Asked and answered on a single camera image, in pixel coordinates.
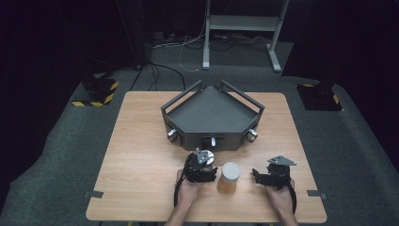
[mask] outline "wooden table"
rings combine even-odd
[[[160,107],[178,95],[176,91],[127,92],[109,141],[87,217],[91,220],[166,221],[173,209],[176,171],[189,152],[167,139]],[[281,93],[248,92],[265,106],[257,128],[258,138],[237,151],[215,152],[216,180],[202,186],[186,221],[279,222],[262,186],[255,184],[252,168],[267,173],[267,159],[283,155],[297,163],[291,167],[297,195],[299,222],[327,220],[287,101]],[[216,189],[221,167],[226,162],[241,167],[233,195]]]

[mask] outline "human hand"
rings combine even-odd
[[[291,185],[294,187],[294,180],[291,180]],[[288,186],[284,186],[280,190],[277,190],[273,186],[264,186],[264,188],[266,189],[273,208],[279,215],[281,222],[285,226],[298,225],[293,213],[293,199],[291,198]]]
[[[176,186],[181,180],[183,169],[177,171]],[[182,180],[177,194],[177,205],[173,209],[166,226],[182,226],[188,211],[197,198],[198,191],[203,183],[191,183],[188,180]]]
[[[183,174],[183,169],[177,171],[176,183],[180,180]],[[183,202],[191,205],[198,196],[198,191],[203,183],[192,183],[188,180],[183,180],[178,193],[178,203]]]

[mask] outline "metal bracket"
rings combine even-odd
[[[284,166],[296,166],[296,162],[291,161],[290,159],[279,155],[274,158],[270,158],[267,162],[275,164],[275,165],[284,165]]]

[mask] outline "hazard tape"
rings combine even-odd
[[[109,103],[112,101],[112,98],[114,98],[115,91],[119,85],[119,82],[115,82],[112,84],[111,88],[109,89],[109,92],[107,95],[104,97],[104,100],[102,102],[100,101],[72,101],[72,105],[74,106],[104,106],[104,105],[109,105]]]

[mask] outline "wire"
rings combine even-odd
[[[230,46],[227,47],[226,49],[216,49],[215,47],[212,47],[211,45],[209,45],[209,47],[210,47],[211,49],[213,49],[213,50],[215,50],[215,51],[219,51],[219,52],[230,50],[230,49],[235,45],[235,38],[234,38],[232,35],[229,35],[229,36],[231,37],[232,45],[230,45]]]
[[[155,80],[151,83],[151,85],[149,87],[149,91],[151,90],[153,84],[155,84],[155,91],[158,91],[158,87],[156,85],[158,84],[158,78],[159,78],[159,75],[160,75],[159,69],[158,69],[158,67],[156,67],[153,64],[151,64],[151,66],[152,66],[152,76],[155,78]]]
[[[88,54],[86,51],[84,51],[84,50],[80,47],[79,42],[77,41],[76,37],[74,36],[73,31],[72,31],[72,29],[71,29],[71,27],[70,27],[70,25],[69,25],[67,19],[65,18],[65,15],[64,15],[64,13],[63,13],[62,10],[61,10],[61,7],[60,7],[59,4],[58,4],[58,1],[55,1],[55,3],[56,3],[56,9],[57,9],[58,12],[60,13],[64,25],[67,27],[67,29],[68,29],[70,35],[72,36],[72,39],[73,39],[73,42],[74,42],[76,48],[77,48],[80,52],[82,52],[84,55],[86,55],[87,57],[89,57],[89,58],[91,58],[91,59],[94,59],[94,60],[96,60],[96,61],[98,61],[98,62],[100,62],[100,63],[103,63],[104,65],[111,66],[111,67],[114,67],[114,68],[117,68],[117,69],[123,69],[123,67],[121,67],[121,66],[117,66],[117,65],[110,64],[110,63],[107,63],[107,62],[105,62],[105,61],[102,61],[102,60],[100,60],[100,59],[98,59],[98,58],[96,58],[96,57],[94,57],[94,56]]]
[[[120,13],[120,19],[122,20],[123,28],[124,28],[124,30],[125,30],[125,34],[126,34],[127,40],[129,41],[130,51],[132,52],[133,58],[136,58],[136,56],[135,56],[135,51],[133,50],[132,41],[130,40],[129,33],[127,32],[126,23],[125,23],[124,20],[123,20],[122,12],[121,12],[121,10],[120,10],[120,4],[118,3],[118,0],[115,0],[115,3],[117,4],[118,12]]]
[[[183,90],[185,90],[185,81],[184,81],[184,77],[183,77],[183,75],[181,74],[181,73],[179,73],[178,71],[176,71],[176,70],[174,70],[174,69],[172,69],[172,68],[170,68],[170,67],[168,67],[168,66],[164,66],[164,65],[160,65],[160,64],[156,64],[156,63],[153,63],[153,62],[151,62],[150,61],[150,63],[152,64],[152,65],[154,65],[154,66],[158,66],[158,67],[161,67],[161,68],[166,68],[166,69],[170,69],[170,70],[172,70],[172,71],[174,71],[174,72],[176,72],[181,78],[182,78],[182,82],[183,82]]]
[[[234,0],[231,0],[231,1],[230,1],[230,3],[227,5],[226,9],[223,11],[222,15],[226,14],[227,10],[229,10],[229,8],[230,8],[230,6],[231,6],[231,3],[232,3],[233,1],[234,1]]]
[[[182,64],[182,62],[181,62],[183,47],[184,47],[184,43],[185,43],[185,39],[186,39],[186,38],[187,38],[187,36],[185,36],[184,41],[183,41],[183,44],[182,44],[182,48],[180,49],[180,54],[179,54],[179,65],[180,65],[180,67],[182,67],[184,70],[186,70],[186,71],[188,71],[188,72],[190,72],[190,73],[195,73],[195,72],[198,71],[198,69],[196,69],[196,70],[188,70],[188,69],[186,69],[186,68],[183,66],[183,64]]]
[[[133,82],[132,86],[129,88],[129,91],[132,91],[132,88],[133,88],[133,86],[135,85],[135,83],[136,83],[138,77],[141,75],[141,72],[142,72],[142,71],[143,71],[143,68],[141,68],[140,71],[138,71],[138,74],[137,74],[137,76],[136,76],[136,79],[135,79],[135,81]]]

